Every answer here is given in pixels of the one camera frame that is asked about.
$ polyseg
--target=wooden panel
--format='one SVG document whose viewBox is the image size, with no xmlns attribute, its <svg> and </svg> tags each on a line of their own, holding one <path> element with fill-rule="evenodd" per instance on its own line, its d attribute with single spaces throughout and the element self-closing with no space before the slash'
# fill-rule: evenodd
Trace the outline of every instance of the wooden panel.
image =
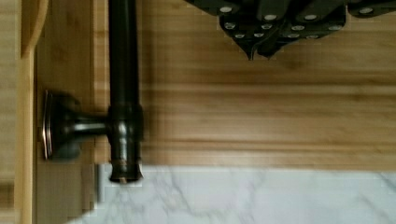
<svg viewBox="0 0 396 224">
<path fill-rule="evenodd" d="M 50 1 L 44 30 L 37 44 L 37 126 L 42 125 L 44 90 L 65 91 L 92 110 L 91 1 Z M 61 224 L 79 217 L 92 204 L 92 143 L 75 161 L 44 161 L 37 140 L 36 223 Z"/>
<path fill-rule="evenodd" d="M 0 182 L 9 183 L 14 179 L 20 10 L 18 1 L 0 2 Z"/>
<path fill-rule="evenodd" d="M 106 1 L 95 4 L 94 97 L 106 112 Z M 249 62 L 195 7 L 138 4 L 145 164 L 396 169 L 395 13 Z M 107 162 L 106 139 L 96 145 Z"/>
</svg>

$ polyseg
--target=dark metal fixture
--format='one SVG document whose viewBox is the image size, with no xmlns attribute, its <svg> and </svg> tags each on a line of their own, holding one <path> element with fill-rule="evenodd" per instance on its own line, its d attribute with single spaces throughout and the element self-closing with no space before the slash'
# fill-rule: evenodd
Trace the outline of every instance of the dark metal fixture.
<svg viewBox="0 0 396 224">
<path fill-rule="evenodd" d="M 186 1 L 218 16 L 223 31 L 250 60 L 256 51 L 270 58 L 299 39 L 318 39 L 341 30 L 347 21 L 347 10 L 358 18 L 396 10 L 395 0 Z"/>
<path fill-rule="evenodd" d="M 119 183 L 142 177 L 139 168 L 143 112 L 139 104 L 135 0 L 109 0 L 110 107 L 107 116 L 78 110 L 72 96 L 46 91 L 43 140 L 45 158 L 70 161 L 79 143 L 106 134 L 111 145 L 113 172 Z"/>
</svg>

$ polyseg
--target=wooden edge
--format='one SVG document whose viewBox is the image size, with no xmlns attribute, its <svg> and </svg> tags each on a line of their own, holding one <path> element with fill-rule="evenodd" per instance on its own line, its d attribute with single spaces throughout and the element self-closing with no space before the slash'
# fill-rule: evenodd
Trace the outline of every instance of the wooden edge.
<svg viewBox="0 0 396 224">
<path fill-rule="evenodd" d="M 14 209 L 20 214 L 21 224 L 31 224 L 34 219 L 34 52 L 21 59 L 18 76 L 17 138 L 14 186 Z"/>
<path fill-rule="evenodd" d="M 22 12 L 21 37 L 21 56 L 26 55 L 35 48 L 37 41 L 41 35 L 44 23 L 47 17 L 49 0 L 22 0 L 22 8 L 26 9 Z"/>
</svg>

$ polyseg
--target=white marble countertop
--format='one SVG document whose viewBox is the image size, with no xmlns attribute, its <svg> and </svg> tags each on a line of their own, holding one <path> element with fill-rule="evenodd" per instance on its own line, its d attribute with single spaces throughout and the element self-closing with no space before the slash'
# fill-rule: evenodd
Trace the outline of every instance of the white marble countertop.
<svg viewBox="0 0 396 224">
<path fill-rule="evenodd" d="M 120 187 L 100 167 L 96 209 L 70 223 L 396 223 L 396 173 L 145 166 Z"/>
</svg>

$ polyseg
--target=bamboo board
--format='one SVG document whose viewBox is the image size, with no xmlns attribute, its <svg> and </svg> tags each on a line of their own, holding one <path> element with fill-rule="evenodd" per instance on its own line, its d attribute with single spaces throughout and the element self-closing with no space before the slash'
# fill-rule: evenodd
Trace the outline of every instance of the bamboo board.
<svg viewBox="0 0 396 224">
<path fill-rule="evenodd" d="M 396 169 L 396 14 L 348 18 L 270 61 L 180 0 L 139 1 L 144 164 Z M 94 2 L 94 99 L 109 99 L 106 1 Z M 95 159 L 108 161 L 105 138 Z"/>
</svg>

